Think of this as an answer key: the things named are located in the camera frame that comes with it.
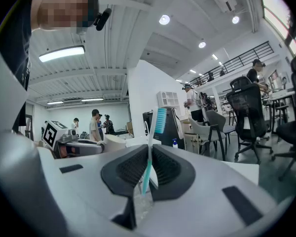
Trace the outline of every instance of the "black stripe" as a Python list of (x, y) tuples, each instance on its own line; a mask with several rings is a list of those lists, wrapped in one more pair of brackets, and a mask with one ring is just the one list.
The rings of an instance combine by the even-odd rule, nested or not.
[(81, 168), (83, 167), (80, 164), (75, 164), (75, 165), (59, 168), (59, 170), (64, 174), (64, 173), (75, 171)]
[(247, 226), (262, 218), (263, 215), (237, 187), (227, 187), (222, 192)]

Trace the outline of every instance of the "white wall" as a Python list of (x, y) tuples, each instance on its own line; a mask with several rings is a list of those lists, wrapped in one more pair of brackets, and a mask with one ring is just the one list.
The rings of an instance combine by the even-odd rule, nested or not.
[(39, 104), (33, 106), (33, 137), (34, 141), (41, 140), (41, 127), (44, 127), (46, 120), (49, 120), (49, 112), (46, 107)]
[(129, 122), (127, 103), (52, 110), (48, 111), (49, 119), (59, 121), (66, 127), (71, 128), (71, 123), (73, 122), (74, 118), (78, 118), (79, 134), (81, 134), (83, 131), (89, 133), (89, 123), (92, 118), (91, 113), (93, 109), (98, 109), (100, 114), (103, 115), (101, 118), (102, 123), (105, 121), (104, 115), (109, 115), (110, 120), (113, 122), (115, 131), (125, 128), (126, 123)]
[(143, 113), (158, 107), (157, 93), (160, 91), (176, 92), (181, 105), (181, 114), (185, 113), (183, 102), (186, 92), (182, 84), (162, 72), (150, 63), (140, 60), (135, 68), (128, 68), (128, 91), (130, 112), (134, 136), (145, 135)]

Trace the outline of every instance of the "man in black t-shirt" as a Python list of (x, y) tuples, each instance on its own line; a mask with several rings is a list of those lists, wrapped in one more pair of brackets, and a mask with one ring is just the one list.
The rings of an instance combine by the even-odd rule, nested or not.
[(252, 83), (256, 83), (259, 88), (263, 91), (267, 91), (268, 88), (266, 85), (262, 85), (259, 83), (259, 79), (258, 79), (258, 74), (257, 72), (261, 72), (263, 67), (265, 67), (265, 64), (262, 63), (260, 60), (258, 59), (255, 59), (253, 62), (252, 62), (252, 68), (248, 71), (247, 73), (247, 78), (249, 78), (249, 80), (252, 82)]
[[(18, 0), (0, 25), (0, 53), (16, 79), (27, 90), (32, 31), (89, 27), (98, 15), (98, 0)], [(25, 104), (12, 129), (26, 125)]]

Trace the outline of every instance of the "man in white shirt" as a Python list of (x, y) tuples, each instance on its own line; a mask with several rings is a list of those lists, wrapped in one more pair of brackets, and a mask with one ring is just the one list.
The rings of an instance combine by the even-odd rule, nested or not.
[(196, 101), (199, 100), (198, 93), (195, 92), (189, 84), (185, 85), (185, 91), (187, 95), (187, 102), (184, 104), (184, 107), (189, 106), (192, 119), (194, 119), (197, 122), (204, 122), (202, 108), (201, 106), (198, 106), (196, 103)]
[(79, 134), (78, 127), (79, 127), (79, 119), (78, 118), (74, 118), (74, 121), (71, 124), (71, 129), (74, 129), (76, 134)]
[(101, 136), (99, 133), (98, 122), (97, 122), (98, 118), (99, 118), (99, 111), (97, 109), (94, 109), (92, 111), (92, 119), (89, 124), (90, 140), (93, 140), (93, 141), (101, 141)]

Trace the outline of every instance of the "toothbrush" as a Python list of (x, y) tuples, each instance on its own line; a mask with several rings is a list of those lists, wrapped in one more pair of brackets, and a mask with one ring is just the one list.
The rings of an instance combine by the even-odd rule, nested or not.
[(150, 172), (152, 167), (152, 139), (154, 133), (163, 133), (164, 127), (166, 125), (166, 118), (167, 118), (167, 110), (164, 108), (156, 108), (152, 114), (152, 121), (151, 121), (151, 128), (148, 138), (148, 163), (147, 168), (144, 173), (143, 178), (143, 191), (142, 194), (145, 195), (150, 178)]

